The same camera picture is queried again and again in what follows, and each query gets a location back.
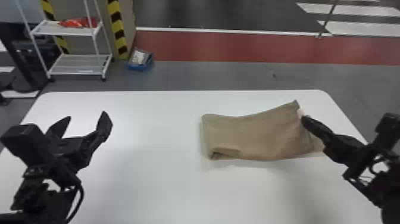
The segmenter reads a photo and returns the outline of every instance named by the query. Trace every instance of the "shelf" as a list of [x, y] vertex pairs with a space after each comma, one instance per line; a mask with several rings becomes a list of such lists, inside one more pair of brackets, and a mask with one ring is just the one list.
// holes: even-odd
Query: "shelf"
[[33, 30], [33, 35], [56, 35], [56, 36], [96, 36], [101, 27], [102, 22], [99, 22], [96, 28], [72, 28], [63, 27], [58, 24], [58, 21], [43, 20]]
[[62, 54], [53, 64], [48, 74], [104, 74], [111, 61], [110, 55], [73, 55]]

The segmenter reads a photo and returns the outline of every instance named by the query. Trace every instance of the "robotic hand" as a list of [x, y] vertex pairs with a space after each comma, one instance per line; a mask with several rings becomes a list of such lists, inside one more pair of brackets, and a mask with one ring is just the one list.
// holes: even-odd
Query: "robotic hand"
[[[400, 139], [400, 116], [386, 113], [375, 129], [376, 139], [367, 145], [351, 136], [337, 135], [310, 117], [302, 117], [301, 122], [323, 141], [325, 155], [348, 167], [343, 178], [382, 209], [383, 223], [400, 223], [400, 158], [392, 151]], [[386, 164], [388, 170], [375, 171], [378, 163]], [[362, 176], [367, 169], [374, 175], [368, 181]]]
[[[88, 166], [95, 150], [107, 140], [113, 123], [102, 112], [96, 130], [74, 138], [62, 138], [71, 117], [52, 125], [46, 134], [34, 125], [11, 127], [0, 141], [27, 166], [23, 182], [14, 196], [11, 210], [0, 214], [0, 223], [56, 224], [68, 223], [77, 213], [84, 190], [77, 172]], [[53, 180], [59, 191], [48, 190], [44, 180]], [[77, 192], [80, 199], [67, 217]]]

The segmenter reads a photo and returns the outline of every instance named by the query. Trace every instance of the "folded cloth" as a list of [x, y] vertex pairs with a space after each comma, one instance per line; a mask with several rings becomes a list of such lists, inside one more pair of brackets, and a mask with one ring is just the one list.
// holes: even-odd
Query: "folded cloth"
[[297, 101], [242, 117], [204, 114], [210, 159], [280, 160], [322, 151], [323, 144], [301, 124]]

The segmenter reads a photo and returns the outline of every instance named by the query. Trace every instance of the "yellow and black striped pole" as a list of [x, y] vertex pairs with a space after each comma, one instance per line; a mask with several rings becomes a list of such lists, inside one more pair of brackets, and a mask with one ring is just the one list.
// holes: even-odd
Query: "yellow and black striped pole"
[[122, 22], [122, 15], [120, 11], [120, 3], [118, 0], [108, 1], [108, 13], [111, 18], [111, 30], [115, 37], [115, 46], [117, 47], [119, 58], [128, 59], [128, 46], [124, 33], [124, 24]]
[[[49, 0], [40, 0], [43, 11], [48, 20], [55, 21], [53, 7], [51, 6]], [[57, 45], [62, 49], [65, 54], [69, 54], [68, 45], [65, 39], [62, 36], [56, 36], [55, 41]]]

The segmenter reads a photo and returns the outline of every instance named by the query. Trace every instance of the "red wall stripe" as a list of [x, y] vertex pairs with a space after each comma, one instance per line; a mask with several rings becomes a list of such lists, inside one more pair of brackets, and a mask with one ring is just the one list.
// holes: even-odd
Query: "red wall stripe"
[[400, 65], [400, 38], [138, 31], [135, 46], [163, 61]]

